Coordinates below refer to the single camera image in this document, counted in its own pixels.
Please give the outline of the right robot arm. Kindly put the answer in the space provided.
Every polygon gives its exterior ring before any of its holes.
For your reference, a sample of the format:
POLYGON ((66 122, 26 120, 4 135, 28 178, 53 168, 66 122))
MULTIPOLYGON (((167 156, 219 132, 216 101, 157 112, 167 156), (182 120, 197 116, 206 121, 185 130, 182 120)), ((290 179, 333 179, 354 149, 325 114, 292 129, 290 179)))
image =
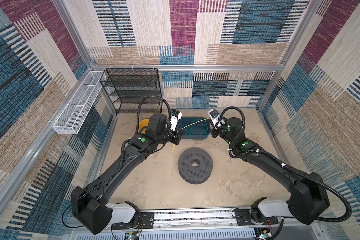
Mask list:
POLYGON ((227 107, 221 113, 209 110, 213 138, 220 137, 228 146, 232 159, 241 159, 278 181, 289 193, 286 200, 262 198, 252 204, 251 209, 264 217, 294 218, 309 225, 314 221, 340 223, 352 216, 349 201, 337 190, 324 183, 315 172, 310 174, 295 169, 274 155, 265 151, 259 144, 245 136, 245 115, 237 107, 227 107), (345 206, 340 217, 325 218, 322 213, 330 207, 328 192, 335 195, 345 206))

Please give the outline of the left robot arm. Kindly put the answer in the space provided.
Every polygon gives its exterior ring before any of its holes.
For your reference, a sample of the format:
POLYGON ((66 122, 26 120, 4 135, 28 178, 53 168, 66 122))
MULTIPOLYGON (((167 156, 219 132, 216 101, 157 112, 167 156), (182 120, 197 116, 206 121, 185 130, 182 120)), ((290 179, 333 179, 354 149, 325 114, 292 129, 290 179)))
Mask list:
POLYGON ((171 109, 164 98, 156 98, 166 105, 168 115, 153 114, 147 126, 136 128, 135 135, 122 143, 121 155, 110 167, 87 186, 76 187, 71 193, 69 209, 73 217, 80 222, 81 228, 87 228, 94 235, 108 225, 125 224, 128 229, 138 230, 143 227, 141 210, 136 205, 131 202, 110 205, 109 201, 132 170, 160 151, 158 146, 180 143, 184 134, 177 126, 181 113, 171 109))

